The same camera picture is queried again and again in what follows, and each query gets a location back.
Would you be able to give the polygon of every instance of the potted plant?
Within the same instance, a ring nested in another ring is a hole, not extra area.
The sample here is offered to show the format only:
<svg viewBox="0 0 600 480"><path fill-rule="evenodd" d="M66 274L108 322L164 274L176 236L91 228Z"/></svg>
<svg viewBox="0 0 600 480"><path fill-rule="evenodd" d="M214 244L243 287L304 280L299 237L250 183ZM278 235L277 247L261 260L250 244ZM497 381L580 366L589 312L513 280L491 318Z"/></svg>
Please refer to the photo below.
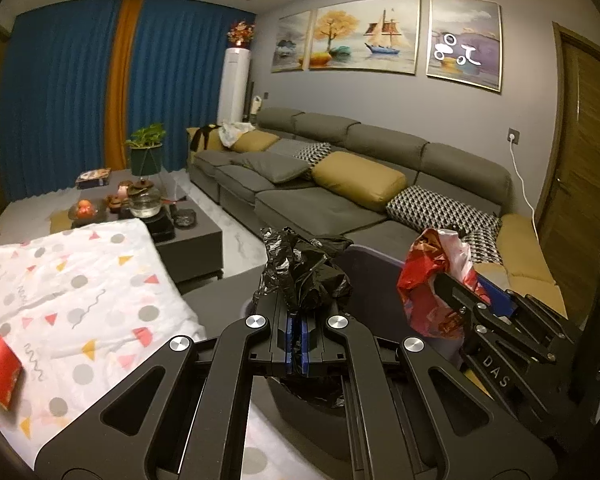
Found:
<svg viewBox="0 0 600 480"><path fill-rule="evenodd" d="M149 124L134 131L126 141L131 154L131 173L145 176L159 173L162 169L162 138L167 134L164 124Z"/></svg>
<svg viewBox="0 0 600 480"><path fill-rule="evenodd" d="M227 37L235 47L247 48L253 39L253 27L253 25L248 25L245 20L234 23L234 26L227 33Z"/></svg>

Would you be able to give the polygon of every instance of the orange curtain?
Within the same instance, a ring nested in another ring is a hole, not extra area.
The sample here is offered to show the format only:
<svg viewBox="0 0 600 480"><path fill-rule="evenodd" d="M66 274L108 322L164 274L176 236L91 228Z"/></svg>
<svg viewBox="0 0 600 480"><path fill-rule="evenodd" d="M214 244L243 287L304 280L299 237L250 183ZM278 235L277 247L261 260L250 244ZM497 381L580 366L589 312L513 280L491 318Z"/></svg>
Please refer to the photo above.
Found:
<svg viewBox="0 0 600 480"><path fill-rule="evenodd" d="M126 168L126 101L136 23L143 0L123 0L111 49L104 117L104 161L107 168Z"/></svg>

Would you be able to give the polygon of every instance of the silver screw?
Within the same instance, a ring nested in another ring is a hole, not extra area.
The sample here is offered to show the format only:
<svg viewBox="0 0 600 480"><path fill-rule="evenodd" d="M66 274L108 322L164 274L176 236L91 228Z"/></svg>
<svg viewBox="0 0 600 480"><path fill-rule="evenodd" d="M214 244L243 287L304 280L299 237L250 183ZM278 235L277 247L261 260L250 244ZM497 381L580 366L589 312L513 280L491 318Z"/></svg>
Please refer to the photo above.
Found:
<svg viewBox="0 0 600 480"><path fill-rule="evenodd" d="M249 316L246 321L247 326L249 328L260 328L261 326L264 326L266 322L267 318L261 316L260 314L254 314L253 316Z"/></svg>
<svg viewBox="0 0 600 480"><path fill-rule="evenodd" d="M331 328L344 328L349 324L349 320L344 316L331 316L327 323Z"/></svg>
<svg viewBox="0 0 600 480"><path fill-rule="evenodd" d="M184 337L183 335L178 335L174 337L171 341L169 341L169 348L174 352L182 352L189 348L191 342L188 337Z"/></svg>
<svg viewBox="0 0 600 480"><path fill-rule="evenodd" d="M404 340L404 347L409 352L419 352L424 348L424 343L422 342L422 339L417 337L409 337Z"/></svg>

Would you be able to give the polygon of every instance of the floor-standing air conditioner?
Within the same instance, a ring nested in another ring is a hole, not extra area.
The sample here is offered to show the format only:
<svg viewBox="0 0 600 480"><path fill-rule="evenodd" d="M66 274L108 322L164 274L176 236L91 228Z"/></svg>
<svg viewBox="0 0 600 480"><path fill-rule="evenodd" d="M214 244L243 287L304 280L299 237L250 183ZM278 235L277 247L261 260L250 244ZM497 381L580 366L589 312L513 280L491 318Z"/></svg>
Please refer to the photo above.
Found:
<svg viewBox="0 0 600 480"><path fill-rule="evenodd" d="M242 121L251 52L246 48L228 48L224 53L218 124Z"/></svg>

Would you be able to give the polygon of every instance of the green leaves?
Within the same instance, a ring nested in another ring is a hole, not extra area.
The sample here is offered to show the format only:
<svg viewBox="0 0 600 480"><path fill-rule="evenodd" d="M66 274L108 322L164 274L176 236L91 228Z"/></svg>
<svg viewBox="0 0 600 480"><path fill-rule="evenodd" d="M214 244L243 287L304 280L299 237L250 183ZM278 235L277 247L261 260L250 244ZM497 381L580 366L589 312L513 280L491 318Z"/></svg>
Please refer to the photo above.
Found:
<svg viewBox="0 0 600 480"><path fill-rule="evenodd" d="M134 131L125 143L132 148L152 148L158 146L166 134L163 123L153 123Z"/></svg>

